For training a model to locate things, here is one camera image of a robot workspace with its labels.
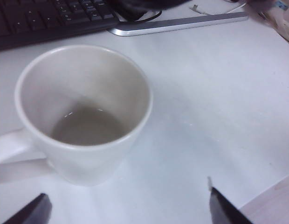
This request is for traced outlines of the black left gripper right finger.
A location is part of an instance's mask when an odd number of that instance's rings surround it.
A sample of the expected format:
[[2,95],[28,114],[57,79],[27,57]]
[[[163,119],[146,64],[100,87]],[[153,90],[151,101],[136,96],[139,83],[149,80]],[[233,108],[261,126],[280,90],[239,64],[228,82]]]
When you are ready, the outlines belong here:
[[208,189],[210,191],[209,207],[213,224],[252,224],[229,200],[214,186],[210,176]]

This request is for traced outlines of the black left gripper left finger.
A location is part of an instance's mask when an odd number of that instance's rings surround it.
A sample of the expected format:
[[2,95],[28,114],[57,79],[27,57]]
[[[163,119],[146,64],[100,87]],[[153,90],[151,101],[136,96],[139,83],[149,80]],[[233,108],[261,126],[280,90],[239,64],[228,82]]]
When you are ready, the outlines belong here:
[[51,212],[52,203],[49,196],[41,193],[6,220],[4,224],[48,224]]

